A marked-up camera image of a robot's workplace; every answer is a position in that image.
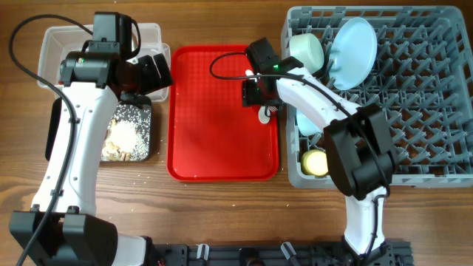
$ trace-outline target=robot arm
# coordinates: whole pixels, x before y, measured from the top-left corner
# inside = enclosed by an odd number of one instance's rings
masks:
[[[374,147],[390,184],[398,159],[384,113],[374,104],[360,107],[341,98],[318,82],[295,58],[279,60],[265,38],[252,43],[245,53],[253,71],[261,78],[243,81],[244,106],[284,102],[296,107],[324,130],[329,173],[336,187],[346,197],[347,228],[344,241],[357,262],[371,250],[375,256],[375,250],[384,242],[381,228],[382,196],[387,193],[387,189],[366,145],[356,148],[352,121],[362,125],[368,136],[367,141]],[[270,76],[286,74],[289,74],[287,78]],[[340,103],[351,115],[351,120],[319,90]],[[376,236],[370,248],[373,231]]]
[[[140,49],[138,44],[132,51],[132,24],[137,26],[119,13],[96,13],[89,51],[70,52],[61,64],[62,92],[75,107],[77,119],[70,119],[63,102],[50,164],[31,210],[15,211],[10,220],[10,232],[23,248],[33,239],[25,251],[37,265],[156,264],[150,238],[121,235],[112,223],[95,217],[101,150],[118,100],[140,106],[138,95],[172,83],[162,55],[143,56],[137,64],[127,62]],[[70,161],[59,198],[48,219],[43,219],[59,180],[71,123],[76,130]],[[33,238],[43,220],[46,225]]]

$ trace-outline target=red tray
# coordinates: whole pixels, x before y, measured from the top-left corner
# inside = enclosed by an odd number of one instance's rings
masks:
[[[259,181],[279,167],[277,119],[263,125],[242,106],[242,82],[213,78],[210,63],[246,46],[182,47],[172,56],[167,169],[183,182]],[[218,75],[250,69],[243,55],[214,65]]]

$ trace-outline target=plate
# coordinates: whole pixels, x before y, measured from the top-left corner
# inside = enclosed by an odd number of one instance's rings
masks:
[[[371,72],[378,51],[378,40],[371,24],[363,18],[350,19],[337,33],[330,51],[333,60],[329,76],[340,90],[352,89]]]

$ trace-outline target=gray dish rack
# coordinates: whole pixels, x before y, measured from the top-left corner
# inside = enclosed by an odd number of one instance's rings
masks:
[[[392,184],[422,188],[472,186],[473,56],[460,10],[292,7],[281,32],[282,57],[290,55],[292,36],[312,33],[321,41],[327,59],[336,33],[353,17],[365,18],[374,27],[377,58],[360,86],[334,91],[362,106],[376,103],[385,111],[401,159]],[[333,83],[324,79],[328,86]],[[300,135],[292,106],[287,107],[286,141],[293,186],[335,188],[328,176],[317,178],[302,173],[302,154],[323,149],[323,136]]]

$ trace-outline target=wooden table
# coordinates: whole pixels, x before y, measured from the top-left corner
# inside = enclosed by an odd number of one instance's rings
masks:
[[[0,6],[0,265],[15,264],[21,252],[8,231],[10,214],[29,209],[43,179],[47,167],[44,148],[54,100],[51,92],[39,89],[8,57],[8,38],[20,21],[52,13],[91,24],[96,10],[113,10],[139,22],[157,22],[172,50],[192,44],[249,44],[262,36],[279,48],[282,23],[292,6],[414,4],[407,0],[48,2],[17,5],[6,0]],[[473,36],[470,1],[435,3],[460,7]],[[16,55],[33,71],[37,70],[44,31],[53,25],[66,24],[45,19],[27,25],[18,34]],[[121,233],[151,236],[156,243],[340,240],[345,228],[342,194],[336,190],[297,189],[287,180],[285,117],[280,118],[281,165],[274,178],[263,183],[184,185],[168,175],[164,163],[168,104],[155,104],[154,110],[159,135],[151,158],[145,163],[101,166],[97,178],[98,217],[115,223]],[[416,265],[473,265],[473,188],[394,187],[385,206],[384,233],[390,239],[412,242]]]

